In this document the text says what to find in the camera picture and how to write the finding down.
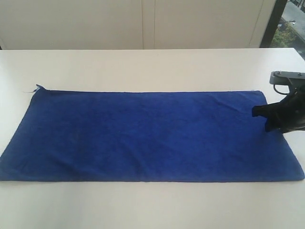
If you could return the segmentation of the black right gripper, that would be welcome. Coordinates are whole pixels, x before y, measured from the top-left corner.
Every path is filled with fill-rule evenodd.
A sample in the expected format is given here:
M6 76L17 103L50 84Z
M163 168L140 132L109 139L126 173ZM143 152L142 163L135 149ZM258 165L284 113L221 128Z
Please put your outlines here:
M298 87L278 103L257 105L252 108L252 117L269 117L266 132L280 130L283 134L305 130L305 88Z

